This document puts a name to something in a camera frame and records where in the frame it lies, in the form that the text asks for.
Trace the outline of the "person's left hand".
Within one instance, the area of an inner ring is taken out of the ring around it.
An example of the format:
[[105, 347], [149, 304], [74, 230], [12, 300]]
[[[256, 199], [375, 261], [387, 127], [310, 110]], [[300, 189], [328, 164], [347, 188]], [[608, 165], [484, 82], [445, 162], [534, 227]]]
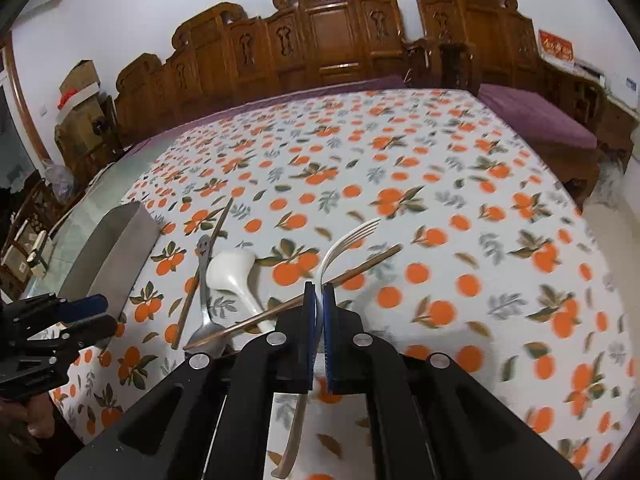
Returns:
[[15, 425], [25, 425], [32, 437], [49, 439], [55, 432], [53, 415], [54, 405], [47, 393], [20, 402], [2, 400], [1, 425], [11, 428]]

